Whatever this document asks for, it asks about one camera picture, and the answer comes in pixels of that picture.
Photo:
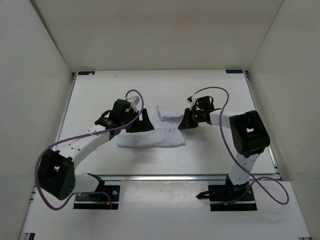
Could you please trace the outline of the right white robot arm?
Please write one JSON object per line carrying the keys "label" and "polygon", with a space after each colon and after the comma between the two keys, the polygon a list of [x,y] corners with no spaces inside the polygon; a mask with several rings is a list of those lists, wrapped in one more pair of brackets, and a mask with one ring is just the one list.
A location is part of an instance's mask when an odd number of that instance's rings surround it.
{"label": "right white robot arm", "polygon": [[241,199],[249,190],[249,179],[258,157],[270,145],[269,134],[257,111],[233,113],[223,109],[186,108],[179,130],[195,129],[200,123],[218,126],[222,140],[234,161],[224,185],[211,186],[210,196],[226,202]]}

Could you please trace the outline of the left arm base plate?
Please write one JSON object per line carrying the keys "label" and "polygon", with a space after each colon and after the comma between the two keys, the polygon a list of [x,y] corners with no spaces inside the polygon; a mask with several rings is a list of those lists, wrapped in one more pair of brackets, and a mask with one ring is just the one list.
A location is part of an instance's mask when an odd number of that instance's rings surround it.
{"label": "left arm base plate", "polygon": [[76,210],[117,210],[121,193],[120,181],[101,181],[94,194],[80,194],[74,199]]}

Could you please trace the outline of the white skirt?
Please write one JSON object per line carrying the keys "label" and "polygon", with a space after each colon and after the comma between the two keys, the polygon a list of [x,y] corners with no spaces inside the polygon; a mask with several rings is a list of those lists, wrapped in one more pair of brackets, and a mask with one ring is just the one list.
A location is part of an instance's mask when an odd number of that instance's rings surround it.
{"label": "white skirt", "polygon": [[173,148],[186,144],[186,134],[178,129],[183,115],[172,108],[155,106],[148,111],[154,130],[137,133],[122,132],[117,136],[119,148]]}

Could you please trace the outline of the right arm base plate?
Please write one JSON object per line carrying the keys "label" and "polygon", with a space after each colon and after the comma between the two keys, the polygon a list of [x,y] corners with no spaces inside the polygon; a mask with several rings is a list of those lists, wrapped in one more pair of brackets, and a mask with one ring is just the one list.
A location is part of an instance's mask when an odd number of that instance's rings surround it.
{"label": "right arm base plate", "polygon": [[208,195],[211,212],[257,211],[252,187],[239,193],[230,193],[226,185],[209,185]]}

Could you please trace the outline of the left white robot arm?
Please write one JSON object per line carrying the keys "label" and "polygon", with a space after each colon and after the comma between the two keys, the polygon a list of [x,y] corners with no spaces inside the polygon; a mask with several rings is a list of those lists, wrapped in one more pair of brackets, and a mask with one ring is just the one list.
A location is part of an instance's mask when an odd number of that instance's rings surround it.
{"label": "left white robot arm", "polygon": [[35,183],[39,193],[47,192],[58,200],[73,193],[88,193],[93,199],[104,195],[105,187],[92,173],[76,174],[76,168],[98,147],[110,142],[122,131],[148,132],[154,129],[145,108],[138,109],[139,96],[117,99],[111,110],[105,111],[86,134],[71,137],[49,147],[37,160]]}

